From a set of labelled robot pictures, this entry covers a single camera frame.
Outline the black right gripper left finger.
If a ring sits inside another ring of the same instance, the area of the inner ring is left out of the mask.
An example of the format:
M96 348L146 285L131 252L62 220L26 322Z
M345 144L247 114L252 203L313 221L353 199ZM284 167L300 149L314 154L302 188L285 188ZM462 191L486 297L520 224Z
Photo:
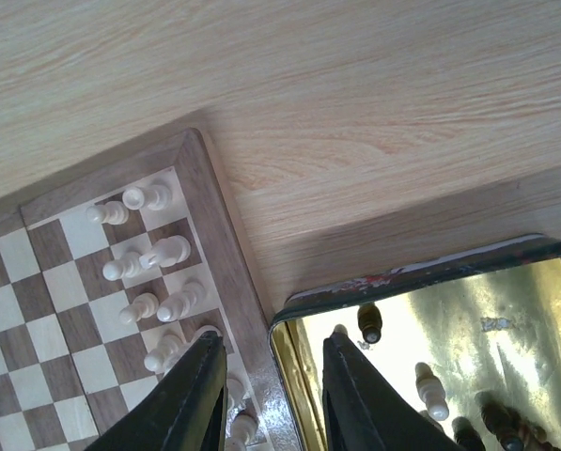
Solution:
M88 448L222 450L226 440L226 374L223 338L205 332L140 404Z

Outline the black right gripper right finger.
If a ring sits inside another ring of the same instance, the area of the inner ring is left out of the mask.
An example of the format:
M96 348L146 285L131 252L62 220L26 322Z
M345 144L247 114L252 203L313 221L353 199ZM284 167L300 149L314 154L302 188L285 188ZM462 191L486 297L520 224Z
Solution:
M330 450L449 448L449 438L403 400L346 334L323 341L322 388Z

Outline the wooden chess board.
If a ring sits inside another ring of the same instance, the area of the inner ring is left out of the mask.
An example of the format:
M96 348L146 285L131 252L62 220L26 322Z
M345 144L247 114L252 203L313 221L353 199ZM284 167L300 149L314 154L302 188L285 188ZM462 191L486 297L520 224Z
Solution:
M129 210L132 185L166 185L165 210ZM144 269L180 235L190 256ZM156 352L224 337L232 414L252 450L299 442L267 325L201 135L181 132L22 207L0 212L0 450L83 450L161 381Z

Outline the white knight on board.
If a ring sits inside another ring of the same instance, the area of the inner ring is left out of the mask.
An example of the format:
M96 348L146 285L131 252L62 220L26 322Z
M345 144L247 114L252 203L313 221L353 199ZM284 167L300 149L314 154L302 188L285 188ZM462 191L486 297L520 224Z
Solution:
M158 240L148 252L139 257L139 262L144 269L155 266L168 268L186 260L191 251L191 244L186 238L171 236Z

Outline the white rook on board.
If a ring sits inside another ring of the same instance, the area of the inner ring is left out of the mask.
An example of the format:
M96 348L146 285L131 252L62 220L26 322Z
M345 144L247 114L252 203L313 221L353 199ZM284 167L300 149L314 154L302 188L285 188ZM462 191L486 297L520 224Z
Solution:
M172 191L161 183L148 186L132 185L122 194L122 203L129 210L165 210L172 200Z

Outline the white pawn in tin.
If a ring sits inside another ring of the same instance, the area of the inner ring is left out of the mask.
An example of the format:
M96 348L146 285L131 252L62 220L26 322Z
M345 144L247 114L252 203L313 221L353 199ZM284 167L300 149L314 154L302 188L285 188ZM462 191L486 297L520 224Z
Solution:
M441 381L434 375L430 366L422 362L415 366L415 377L417 394L425 404L429 416L435 421L446 420L450 411Z

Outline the dark pawn in tin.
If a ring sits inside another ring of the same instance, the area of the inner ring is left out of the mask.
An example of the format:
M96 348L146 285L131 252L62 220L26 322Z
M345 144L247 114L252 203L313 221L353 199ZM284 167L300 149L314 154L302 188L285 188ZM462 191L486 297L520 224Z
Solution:
M357 312L358 327L367 344L376 344L382 337L382 315L374 303L363 304Z
M485 451L480 435L473 427L472 423L464 417L457 417L452 422L455 442L467 451Z

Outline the dark piece in tin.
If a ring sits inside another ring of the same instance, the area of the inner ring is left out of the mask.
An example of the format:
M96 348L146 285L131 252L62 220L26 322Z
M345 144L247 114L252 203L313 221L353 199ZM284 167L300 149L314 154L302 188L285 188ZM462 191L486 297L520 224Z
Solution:
M514 428L514 421L505 406L489 392L478 393L476 401L483 424L502 448L506 451L523 451L524 443Z

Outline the gold metal tin tray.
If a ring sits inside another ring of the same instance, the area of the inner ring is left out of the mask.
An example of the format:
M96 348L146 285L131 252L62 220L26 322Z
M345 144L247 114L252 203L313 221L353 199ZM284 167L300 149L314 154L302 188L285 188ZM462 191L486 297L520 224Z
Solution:
M361 305L382 315L367 344ZM323 341L346 334L397 393L464 450L452 422L467 418L486 450L504 450L486 429L476 395L502 403L523 450L561 450L561 240L522 236L427 262L366 275L290 297L270 332L273 356L307 450L330 450L322 404ZM450 414L433 420L415 386L430 366Z

